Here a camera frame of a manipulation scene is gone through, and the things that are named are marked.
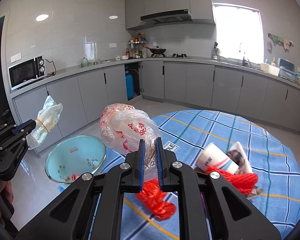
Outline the kitchen faucet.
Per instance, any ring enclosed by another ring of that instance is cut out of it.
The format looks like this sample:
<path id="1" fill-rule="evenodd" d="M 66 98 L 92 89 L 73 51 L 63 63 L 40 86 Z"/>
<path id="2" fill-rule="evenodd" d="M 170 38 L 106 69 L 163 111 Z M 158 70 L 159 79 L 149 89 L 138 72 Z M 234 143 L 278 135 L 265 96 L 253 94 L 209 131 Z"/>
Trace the kitchen faucet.
<path id="1" fill-rule="evenodd" d="M 243 50 L 243 43 L 241 42 L 239 44 L 239 51 L 238 51 L 241 55 L 242 55 L 242 63 L 241 65 L 243 67 L 252 67 L 252 64 L 250 62 L 250 60 L 245 56 L 245 51 Z"/>

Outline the bright window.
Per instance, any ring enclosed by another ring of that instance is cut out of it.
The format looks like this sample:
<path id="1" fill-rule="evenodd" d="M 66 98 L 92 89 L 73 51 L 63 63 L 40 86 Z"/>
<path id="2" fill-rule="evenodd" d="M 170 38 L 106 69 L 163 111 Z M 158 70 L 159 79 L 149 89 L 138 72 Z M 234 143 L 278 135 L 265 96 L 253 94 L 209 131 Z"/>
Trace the bright window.
<path id="1" fill-rule="evenodd" d="M 215 3 L 216 42 L 226 59 L 247 59 L 262 63 L 264 39 L 261 13 L 258 9 L 229 3 Z"/>

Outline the purple snack wrapper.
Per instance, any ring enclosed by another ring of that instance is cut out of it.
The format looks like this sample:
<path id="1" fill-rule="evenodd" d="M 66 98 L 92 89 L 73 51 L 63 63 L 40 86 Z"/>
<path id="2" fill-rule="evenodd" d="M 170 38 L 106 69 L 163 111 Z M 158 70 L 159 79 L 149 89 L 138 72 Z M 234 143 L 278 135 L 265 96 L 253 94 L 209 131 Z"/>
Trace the purple snack wrapper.
<path id="1" fill-rule="evenodd" d="M 203 205 L 204 213 L 206 214 L 205 199 L 204 199 L 204 195 L 203 195 L 202 192 L 200 192 L 200 197 L 201 197 L 201 200 L 202 200 L 202 205 Z"/>

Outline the utensil holder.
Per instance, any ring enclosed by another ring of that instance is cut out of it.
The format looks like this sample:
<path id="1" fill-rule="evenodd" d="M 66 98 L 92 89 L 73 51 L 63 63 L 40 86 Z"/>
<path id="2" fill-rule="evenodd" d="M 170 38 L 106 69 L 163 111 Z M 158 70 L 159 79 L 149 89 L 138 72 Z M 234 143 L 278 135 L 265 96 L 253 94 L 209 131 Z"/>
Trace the utensil holder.
<path id="1" fill-rule="evenodd" d="M 211 59 L 215 61 L 219 61 L 219 57 L 220 57 L 220 50 L 218 48 L 218 43 L 215 42 L 211 49 Z"/>

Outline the spice rack with bottles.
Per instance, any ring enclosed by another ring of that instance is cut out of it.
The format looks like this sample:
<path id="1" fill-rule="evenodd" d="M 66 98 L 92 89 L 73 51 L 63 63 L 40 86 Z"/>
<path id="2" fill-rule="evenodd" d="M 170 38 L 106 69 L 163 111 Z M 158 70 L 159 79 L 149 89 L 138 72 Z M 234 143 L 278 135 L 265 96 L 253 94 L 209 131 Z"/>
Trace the spice rack with bottles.
<path id="1" fill-rule="evenodd" d="M 145 54 L 143 52 L 143 46 L 147 44 L 145 33 L 137 33 L 132 36 L 128 41 L 128 47 L 126 53 L 129 55 L 129 59 L 140 59 Z"/>

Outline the black wok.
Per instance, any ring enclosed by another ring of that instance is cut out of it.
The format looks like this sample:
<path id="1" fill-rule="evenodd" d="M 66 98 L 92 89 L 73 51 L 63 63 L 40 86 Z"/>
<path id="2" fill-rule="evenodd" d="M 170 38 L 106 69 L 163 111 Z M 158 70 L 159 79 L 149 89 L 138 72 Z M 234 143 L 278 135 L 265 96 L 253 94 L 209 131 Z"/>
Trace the black wok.
<path id="1" fill-rule="evenodd" d="M 143 45 L 143 48 L 146 48 L 148 50 L 150 50 L 150 52 L 153 54 L 153 55 L 164 55 L 166 49 L 164 48 L 151 48 L 151 47 L 148 47 L 146 45 Z"/>

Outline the red net piece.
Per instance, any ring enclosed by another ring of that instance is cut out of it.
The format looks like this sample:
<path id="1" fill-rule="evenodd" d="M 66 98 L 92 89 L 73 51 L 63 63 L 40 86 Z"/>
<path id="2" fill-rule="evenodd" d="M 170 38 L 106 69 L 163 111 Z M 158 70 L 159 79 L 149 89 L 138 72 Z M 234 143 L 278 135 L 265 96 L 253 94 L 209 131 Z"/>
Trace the red net piece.
<path id="1" fill-rule="evenodd" d="M 136 194 L 137 199 L 159 219 L 169 219 L 176 211 L 173 203 L 164 200 L 165 196 L 157 178 L 144 182 L 142 191 Z"/>

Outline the white paper cup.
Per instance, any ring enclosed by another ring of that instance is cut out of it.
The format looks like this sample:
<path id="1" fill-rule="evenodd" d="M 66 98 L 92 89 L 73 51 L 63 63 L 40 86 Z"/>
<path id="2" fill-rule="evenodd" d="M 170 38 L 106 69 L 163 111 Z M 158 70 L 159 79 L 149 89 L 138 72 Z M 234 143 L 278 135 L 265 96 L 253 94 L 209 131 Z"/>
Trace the white paper cup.
<path id="1" fill-rule="evenodd" d="M 213 142 L 208 144 L 206 148 L 200 152 L 195 165 L 203 171 L 206 171 L 208 166 L 212 166 L 228 171 L 231 174 L 235 174 L 239 168 L 239 166 Z"/>

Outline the blue dish rack box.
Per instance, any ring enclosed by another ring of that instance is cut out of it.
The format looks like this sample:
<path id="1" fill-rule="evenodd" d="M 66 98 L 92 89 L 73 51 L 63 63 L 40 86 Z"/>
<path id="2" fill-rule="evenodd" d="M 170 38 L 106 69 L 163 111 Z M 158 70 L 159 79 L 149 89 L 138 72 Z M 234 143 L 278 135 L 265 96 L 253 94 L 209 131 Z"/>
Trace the blue dish rack box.
<path id="1" fill-rule="evenodd" d="M 279 77 L 295 82 L 296 80 L 296 72 L 294 68 L 294 64 L 282 59 L 277 59 L 277 67 L 280 68 Z"/>

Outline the red foam net sleeve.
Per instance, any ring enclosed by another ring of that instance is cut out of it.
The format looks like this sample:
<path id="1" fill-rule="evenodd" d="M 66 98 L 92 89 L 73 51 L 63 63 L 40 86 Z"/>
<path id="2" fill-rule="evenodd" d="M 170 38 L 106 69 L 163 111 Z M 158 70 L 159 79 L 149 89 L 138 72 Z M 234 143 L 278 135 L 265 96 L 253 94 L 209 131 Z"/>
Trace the red foam net sleeve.
<path id="1" fill-rule="evenodd" d="M 212 166 L 208 166 L 205 173 L 218 172 L 222 175 L 230 184 L 232 184 L 241 194 L 249 195 L 252 193 L 256 183 L 258 182 L 258 175 L 255 173 L 244 174 L 231 174 L 228 171 L 224 171 Z"/>

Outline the crumpled printed paper packet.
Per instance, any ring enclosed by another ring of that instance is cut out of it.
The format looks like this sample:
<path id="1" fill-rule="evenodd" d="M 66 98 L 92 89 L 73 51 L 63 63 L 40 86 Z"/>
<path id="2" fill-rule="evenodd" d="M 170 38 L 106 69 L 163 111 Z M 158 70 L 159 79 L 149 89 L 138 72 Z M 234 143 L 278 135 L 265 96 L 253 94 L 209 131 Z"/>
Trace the crumpled printed paper packet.
<path id="1" fill-rule="evenodd" d="M 235 142 L 225 153 L 232 161 L 234 161 L 239 166 L 238 171 L 235 174 L 253 173 L 247 155 L 239 141 Z M 258 197 L 262 192 L 263 189 L 255 185 L 252 193 L 249 195 L 245 195 L 245 197 L 248 200 L 251 200 Z"/>

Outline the pale green plastic bag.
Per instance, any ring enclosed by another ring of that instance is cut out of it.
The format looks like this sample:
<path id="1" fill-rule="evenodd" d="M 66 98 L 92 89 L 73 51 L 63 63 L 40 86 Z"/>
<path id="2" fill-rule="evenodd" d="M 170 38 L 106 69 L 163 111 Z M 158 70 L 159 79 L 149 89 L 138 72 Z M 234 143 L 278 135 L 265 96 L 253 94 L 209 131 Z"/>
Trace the pale green plastic bag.
<path id="1" fill-rule="evenodd" d="M 48 95 L 43 108 L 38 112 L 37 118 L 35 119 L 35 128 L 26 137 L 29 149 L 35 149 L 44 142 L 47 135 L 59 122 L 62 110 L 63 105 L 56 103 L 54 99 Z"/>

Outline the grey base cabinets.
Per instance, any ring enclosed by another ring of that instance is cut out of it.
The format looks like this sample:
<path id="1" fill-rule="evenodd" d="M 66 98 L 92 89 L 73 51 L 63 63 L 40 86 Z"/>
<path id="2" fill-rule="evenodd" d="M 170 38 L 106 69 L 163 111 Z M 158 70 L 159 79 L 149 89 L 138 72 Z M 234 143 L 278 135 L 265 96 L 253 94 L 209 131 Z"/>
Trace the grey base cabinets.
<path id="1" fill-rule="evenodd" d="M 300 132 L 300 86 L 268 73 L 196 59 L 138 61 L 140 93 L 154 101 L 171 101 L 237 114 Z M 51 145 L 98 119 L 104 107 L 127 103 L 125 63 L 68 68 L 10 94 L 17 122 L 34 118 L 47 96 L 63 105 Z"/>

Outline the gas stove burner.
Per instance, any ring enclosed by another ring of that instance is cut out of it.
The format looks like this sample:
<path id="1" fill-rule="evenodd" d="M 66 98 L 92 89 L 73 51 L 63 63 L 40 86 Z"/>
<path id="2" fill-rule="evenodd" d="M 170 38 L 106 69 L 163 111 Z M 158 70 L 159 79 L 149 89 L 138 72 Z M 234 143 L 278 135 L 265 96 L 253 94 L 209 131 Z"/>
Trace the gas stove burner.
<path id="1" fill-rule="evenodd" d="M 186 55 L 186 54 L 176 54 L 176 53 L 174 53 L 174 54 L 172 55 L 172 57 L 176 57 L 176 58 L 187 58 L 187 55 Z"/>

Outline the clear printed plastic bag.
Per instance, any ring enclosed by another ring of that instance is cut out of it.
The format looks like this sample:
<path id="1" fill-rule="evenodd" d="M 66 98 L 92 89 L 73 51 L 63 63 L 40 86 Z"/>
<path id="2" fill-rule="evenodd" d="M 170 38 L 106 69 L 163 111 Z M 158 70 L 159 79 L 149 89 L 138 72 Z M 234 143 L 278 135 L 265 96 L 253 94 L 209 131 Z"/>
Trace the clear printed plastic bag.
<path id="1" fill-rule="evenodd" d="M 144 140 L 144 181 L 157 178 L 155 141 L 161 134 L 146 112 L 124 103 L 108 105 L 100 117 L 100 132 L 107 147 L 124 155 L 137 151 Z"/>

